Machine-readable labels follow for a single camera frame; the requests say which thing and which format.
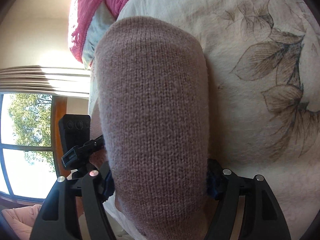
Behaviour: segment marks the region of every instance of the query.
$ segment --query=tree foliage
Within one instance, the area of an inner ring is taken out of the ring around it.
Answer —
[[[51,146],[51,103],[52,96],[39,94],[12,94],[8,108],[13,121],[17,145]],[[25,159],[47,162],[54,171],[52,152],[24,152]]]

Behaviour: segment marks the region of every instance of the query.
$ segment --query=bed sheet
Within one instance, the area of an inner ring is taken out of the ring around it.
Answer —
[[[132,16],[198,39],[211,157],[238,176],[263,174],[299,239],[320,208],[320,27],[303,0],[129,0],[118,20]]]
[[[89,106],[88,115],[92,116],[94,106],[98,99],[98,87],[95,78],[95,60],[92,61],[90,70],[90,93],[89,93]]]

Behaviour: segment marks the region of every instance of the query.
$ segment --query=pink knit sock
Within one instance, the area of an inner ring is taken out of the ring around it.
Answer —
[[[98,44],[96,73],[124,215],[148,240],[203,239],[209,110],[200,44],[160,20],[127,18]]]

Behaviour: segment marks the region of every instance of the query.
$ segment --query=metal rivet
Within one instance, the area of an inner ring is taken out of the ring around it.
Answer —
[[[96,170],[93,170],[93,171],[90,171],[89,172],[89,175],[91,176],[91,177],[95,177],[95,176],[97,176],[99,174],[99,171],[96,171]]]
[[[257,176],[256,176],[256,179],[257,179],[258,181],[264,181],[264,177],[263,177],[262,175],[257,175]]]
[[[231,173],[232,173],[232,171],[229,169],[224,169],[222,172],[224,175],[231,175]]]
[[[58,182],[64,182],[65,179],[66,179],[65,177],[60,176],[60,177],[57,178],[57,181]]]

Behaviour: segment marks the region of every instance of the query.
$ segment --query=wall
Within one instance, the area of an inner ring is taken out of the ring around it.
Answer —
[[[88,114],[88,104],[88,99],[68,97],[67,114]]]
[[[0,25],[0,69],[41,65],[82,68],[68,48],[71,0],[16,0]]]

